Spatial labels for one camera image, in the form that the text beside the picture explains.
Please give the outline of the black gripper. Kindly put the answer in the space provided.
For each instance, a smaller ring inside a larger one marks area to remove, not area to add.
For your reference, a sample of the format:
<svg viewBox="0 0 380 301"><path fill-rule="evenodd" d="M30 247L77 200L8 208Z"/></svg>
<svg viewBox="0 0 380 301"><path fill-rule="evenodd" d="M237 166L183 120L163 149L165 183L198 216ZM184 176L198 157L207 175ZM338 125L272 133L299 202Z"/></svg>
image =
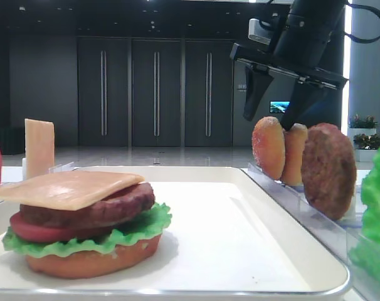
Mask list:
<svg viewBox="0 0 380 301"><path fill-rule="evenodd" d="M325 87L340 90L347 79L341 74L318 67L329 35L310 30L303 22L287 26L282 21L280 37L275 44L263 45L252 40L233 44L230 58L247 64L246 101L243 117L252 121L266 90L273 81L267 70L312 82L296 82L290 103L280 121L290 130L298 118L325 97Z"/></svg>

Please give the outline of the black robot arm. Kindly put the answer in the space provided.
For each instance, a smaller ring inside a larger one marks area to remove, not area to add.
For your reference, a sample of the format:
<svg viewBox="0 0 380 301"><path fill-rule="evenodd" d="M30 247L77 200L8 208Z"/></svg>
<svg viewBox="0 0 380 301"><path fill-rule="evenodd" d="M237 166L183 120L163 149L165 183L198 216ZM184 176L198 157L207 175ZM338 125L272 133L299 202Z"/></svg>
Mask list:
<svg viewBox="0 0 380 301"><path fill-rule="evenodd" d="M272 23L270 39L258 36L253 43L234 43L231 59L246 65L244 119L254 118L274 80L272 70L294 79L289 105L280 121L285 130L331 90L344 87L342 75L318 68L344 6L344 1L294 1L288 15Z"/></svg>

